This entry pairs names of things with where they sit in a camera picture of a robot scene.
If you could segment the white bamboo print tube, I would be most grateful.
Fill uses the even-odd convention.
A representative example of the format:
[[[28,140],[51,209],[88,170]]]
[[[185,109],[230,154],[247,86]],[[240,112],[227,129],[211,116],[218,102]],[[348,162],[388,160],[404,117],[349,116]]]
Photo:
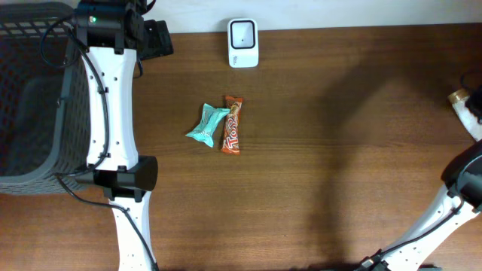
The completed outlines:
[[[478,142],[481,140],[481,124],[478,123],[477,118],[465,106],[465,103],[468,101],[469,97],[470,96],[467,90],[459,89],[451,93],[447,98],[462,125],[465,127],[471,137]]]

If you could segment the red orange chocolate bar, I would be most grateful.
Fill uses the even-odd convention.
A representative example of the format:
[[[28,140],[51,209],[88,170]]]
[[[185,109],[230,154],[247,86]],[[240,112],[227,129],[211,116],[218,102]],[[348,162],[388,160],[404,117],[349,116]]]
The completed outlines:
[[[226,154],[240,154],[239,149],[239,113],[242,107],[243,98],[226,96],[226,106],[230,110],[224,122],[224,138],[222,151]]]

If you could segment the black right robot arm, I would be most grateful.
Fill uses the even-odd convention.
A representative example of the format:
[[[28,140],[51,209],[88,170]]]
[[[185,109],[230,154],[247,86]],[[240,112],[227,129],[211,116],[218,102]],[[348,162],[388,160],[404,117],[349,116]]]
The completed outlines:
[[[481,89],[461,89],[448,99],[476,142],[447,165],[444,184],[422,217],[400,239],[362,260],[358,271],[424,270],[425,259],[445,239],[481,215]]]

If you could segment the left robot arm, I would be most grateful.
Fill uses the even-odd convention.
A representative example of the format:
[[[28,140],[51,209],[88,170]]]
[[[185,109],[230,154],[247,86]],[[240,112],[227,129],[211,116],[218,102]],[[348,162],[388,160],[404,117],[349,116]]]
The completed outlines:
[[[145,20],[148,1],[81,1],[75,43],[87,73],[90,145],[74,178],[101,187],[117,231],[121,270],[157,270],[149,202],[157,183],[153,156],[139,155],[133,132],[134,71],[142,61],[173,54],[166,22]]]

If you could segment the teal wet wipes packet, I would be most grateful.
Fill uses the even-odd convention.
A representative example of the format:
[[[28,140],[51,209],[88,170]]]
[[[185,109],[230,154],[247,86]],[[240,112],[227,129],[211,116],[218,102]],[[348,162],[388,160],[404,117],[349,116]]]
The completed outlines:
[[[214,108],[205,103],[203,105],[200,123],[192,131],[188,132],[186,136],[203,142],[212,148],[214,146],[213,134],[219,122],[226,117],[229,112],[230,110],[227,108]]]

